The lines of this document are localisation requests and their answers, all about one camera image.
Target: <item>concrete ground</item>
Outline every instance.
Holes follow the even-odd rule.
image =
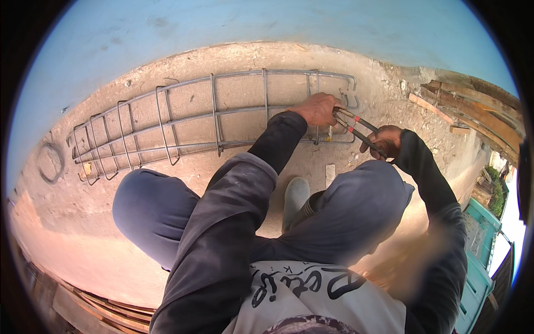
[[[11,212],[13,231],[29,258],[47,272],[80,289],[128,304],[157,307],[161,302],[167,272],[120,234],[111,215],[115,190],[126,172],[111,181],[102,177],[91,187],[82,183],[78,179],[78,173],[82,173],[81,166],[72,161],[73,141],[67,146],[66,138],[75,125],[86,122],[89,116],[113,107],[118,100],[153,91],[155,86],[182,82],[209,73],[262,67],[319,69],[355,76],[358,79],[355,94],[360,103],[355,113],[377,127],[393,124],[415,131],[432,150],[458,200],[465,203],[469,199],[470,189],[480,169],[486,164],[488,153],[481,150],[481,142],[474,131],[467,135],[453,135],[449,132],[449,125],[440,117],[410,103],[407,95],[410,91],[416,91],[419,84],[417,80],[409,81],[406,86],[403,85],[403,90],[402,69],[326,46],[293,43],[222,45],[161,59],[104,84],[51,129],[43,142],[54,143],[61,151],[65,167],[60,179],[53,185],[42,180],[37,168],[41,167],[45,175],[53,175],[59,171],[60,161],[53,152],[43,151],[39,154],[37,147],[20,175],[16,193],[12,194],[15,202]],[[420,70],[420,82],[431,79],[430,69]],[[311,78],[310,84],[311,91],[315,92],[315,78]],[[304,76],[269,76],[268,86],[270,105],[294,104],[307,96]],[[321,78],[320,88],[337,97],[341,97],[341,93],[347,94],[349,105],[355,105],[352,97],[354,92],[347,90],[346,81]],[[263,81],[260,76],[217,80],[216,92],[219,110],[263,105]],[[209,82],[171,91],[169,101],[173,119],[210,112]],[[132,104],[135,130],[158,124],[154,102],[152,96]],[[160,107],[165,122],[168,117],[164,102],[160,102]],[[118,119],[110,115],[107,121],[111,137],[117,138]],[[265,115],[255,112],[222,116],[221,123],[225,140],[255,139],[265,128]],[[131,132],[129,123],[123,119],[122,124],[125,133]],[[175,129],[181,144],[212,142],[215,138],[211,118],[182,123]],[[101,120],[95,122],[95,133],[97,142],[102,143],[99,139],[103,135]],[[173,144],[169,129],[166,129],[166,135],[170,142],[168,144]],[[335,139],[347,138],[350,139],[350,135],[341,134]],[[81,151],[87,149],[88,141],[93,147],[92,137],[87,139],[80,136],[77,139]],[[162,146],[161,132],[158,131],[140,136],[138,140],[141,149]],[[133,141],[127,139],[127,146],[133,150]],[[266,237],[280,235],[283,195],[287,183],[294,176],[308,178],[312,192],[322,190],[325,188],[327,164],[335,164],[336,173],[339,174],[371,159],[368,153],[359,153],[359,146],[358,140],[351,145],[300,144],[280,175],[267,218],[257,233]],[[113,146],[116,153],[121,149],[119,145]],[[247,149],[228,149],[220,158],[216,152],[202,153],[182,157],[175,166],[163,161],[147,168],[181,178],[202,196],[217,168],[229,157]],[[101,154],[108,155],[109,149],[102,149]],[[147,153],[143,159],[165,157],[164,151],[158,154]],[[133,164],[138,163],[137,157],[131,158]],[[119,158],[117,163],[120,167],[127,166],[125,158]],[[107,170],[114,168],[112,162],[105,162],[104,165]],[[93,173],[95,168],[101,167],[92,163]],[[408,175],[399,172],[404,180],[414,184]],[[427,224],[424,203],[414,193],[395,234],[382,243],[373,255],[360,260],[353,269],[368,273],[377,263],[397,252],[400,244],[424,233]]]

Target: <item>white t-shirt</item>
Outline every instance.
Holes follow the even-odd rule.
[[[361,334],[404,333],[406,307],[346,267],[302,261],[250,265],[251,293],[223,334],[262,333],[298,315],[322,315]]]

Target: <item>hand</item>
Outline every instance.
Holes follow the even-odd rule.
[[[400,127],[384,125],[378,129],[378,134],[373,132],[367,136],[367,139],[384,151],[388,158],[397,158],[401,152],[401,134],[402,129]],[[364,153],[368,148],[369,146],[367,144],[362,143],[360,153]],[[384,157],[375,150],[370,149],[369,153],[376,160],[385,161]]]
[[[337,123],[332,115],[334,107],[345,108],[345,105],[333,95],[321,92],[313,94],[304,102],[289,107],[287,110],[302,116],[308,125],[334,126]]]

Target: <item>pliers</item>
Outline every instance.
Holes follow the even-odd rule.
[[[358,137],[362,142],[364,142],[365,144],[367,144],[367,146],[369,146],[370,148],[372,148],[373,150],[375,150],[376,152],[378,152],[378,154],[380,154],[382,157],[384,157],[384,159],[387,159],[388,156],[386,155],[386,153],[384,151],[382,151],[378,146],[376,146],[374,143],[371,143],[371,141],[369,139],[367,139],[367,136],[364,136],[361,132],[357,131],[354,127],[352,126],[349,126],[347,123],[345,123],[345,121],[343,121],[341,118],[339,118],[338,116],[338,113],[341,113],[343,115],[347,115],[348,117],[351,117],[352,119],[354,119],[357,123],[360,123],[361,125],[363,125],[364,127],[366,127],[367,129],[371,130],[372,132],[374,132],[375,134],[378,134],[378,129],[368,123],[366,120],[362,119],[361,117],[359,116],[356,116],[354,115],[353,113],[345,110],[345,109],[341,109],[341,108],[338,108],[338,107],[334,107],[334,111],[333,111],[333,115],[334,115],[334,119],[336,121],[339,122],[339,124],[341,124],[342,127],[344,127],[345,129],[347,129],[350,133],[352,133],[353,135],[355,135],[356,137]]]

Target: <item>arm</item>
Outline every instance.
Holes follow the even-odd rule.
[[[328,101],[332,117],[334,105]],[[238,314],[250,293],[255,230],[314,110],[275,115],[249,152],[231,158],[215,173],[184,230],[150,332],[222,332]]]
[[[450,248],[426,271],[423,285],[416,300],[407,305],[410,317],[414,317],[426,333],[451,333],[458,318],[460,298],[467,275],[465,254],[465,223],[460,205],[451,187],[440,173],[434,157],[416,133],[394,126],[381,127],[370,140],[386,151],[402,171],[411,175],[417,183],[421,199],[425,202],[429,217],[428,232],[440,225]]]

